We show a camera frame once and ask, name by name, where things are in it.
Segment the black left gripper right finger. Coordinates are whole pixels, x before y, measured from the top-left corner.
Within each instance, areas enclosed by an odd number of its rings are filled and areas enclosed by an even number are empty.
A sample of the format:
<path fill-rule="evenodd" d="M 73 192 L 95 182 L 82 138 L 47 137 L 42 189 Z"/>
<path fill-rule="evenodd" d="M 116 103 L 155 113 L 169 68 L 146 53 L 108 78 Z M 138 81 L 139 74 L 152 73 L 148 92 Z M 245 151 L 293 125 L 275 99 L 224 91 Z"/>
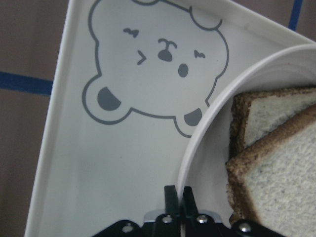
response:
<path fill-rule="evenodd" d="M 183 191 L 182 207 L 186 237 L 221 237 L 220 216 L 212 211 L 198 210 L 193 190 L 186 186 Z"/>

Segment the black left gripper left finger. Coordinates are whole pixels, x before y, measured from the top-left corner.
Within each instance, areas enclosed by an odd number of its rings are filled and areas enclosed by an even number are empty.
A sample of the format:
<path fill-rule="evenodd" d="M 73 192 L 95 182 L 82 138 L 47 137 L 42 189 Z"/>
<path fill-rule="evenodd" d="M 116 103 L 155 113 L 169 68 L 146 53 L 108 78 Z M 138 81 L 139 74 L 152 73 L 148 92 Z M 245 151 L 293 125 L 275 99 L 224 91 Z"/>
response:
<path fill-rule="evenodd" d="M 180 209 L 174 185 L 164 187 L 165 210 L 154 223 L 154 237 L 179 237 L 181 233 Z"/>

